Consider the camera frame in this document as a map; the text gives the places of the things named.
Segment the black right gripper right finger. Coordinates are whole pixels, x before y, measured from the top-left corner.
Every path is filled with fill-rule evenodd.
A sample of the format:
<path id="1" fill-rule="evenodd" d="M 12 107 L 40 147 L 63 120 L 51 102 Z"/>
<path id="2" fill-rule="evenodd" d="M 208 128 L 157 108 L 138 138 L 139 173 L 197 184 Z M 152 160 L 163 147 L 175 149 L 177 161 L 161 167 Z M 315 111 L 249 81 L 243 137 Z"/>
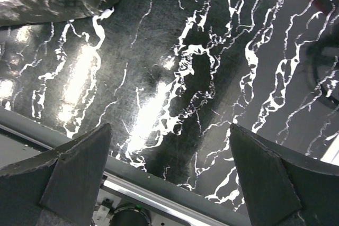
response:
<path id="1" fill-rule="evenodd" d="M 338 225 L 338 166 L 238 124 L 229 141 L 251 225 Z"/>

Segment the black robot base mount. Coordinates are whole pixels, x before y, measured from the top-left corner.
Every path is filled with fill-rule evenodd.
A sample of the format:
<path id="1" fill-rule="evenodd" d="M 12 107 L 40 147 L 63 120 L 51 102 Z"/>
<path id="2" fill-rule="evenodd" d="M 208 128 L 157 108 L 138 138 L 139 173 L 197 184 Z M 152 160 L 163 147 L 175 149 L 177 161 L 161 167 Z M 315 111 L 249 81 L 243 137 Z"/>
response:
<path id="1" fill-rule="evenodd" d="M 118 198 L 117 206 L 114 200 L 105 197 L 97 201 L 90 225 L 109 226 L 150 226 L 152 224 L 151 213 L 140 205 L 123 201 Z"/>

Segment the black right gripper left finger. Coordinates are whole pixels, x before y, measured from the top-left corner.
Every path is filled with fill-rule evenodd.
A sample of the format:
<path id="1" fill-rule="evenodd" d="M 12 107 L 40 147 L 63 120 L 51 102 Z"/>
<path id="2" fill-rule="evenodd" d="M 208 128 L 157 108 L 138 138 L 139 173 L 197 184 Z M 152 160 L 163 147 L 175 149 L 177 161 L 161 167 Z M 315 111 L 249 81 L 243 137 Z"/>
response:
<path id="1" fill-rule="evenodd" d="M 90 225 L 111 126 L 1 168 L 1 225 Z"/>

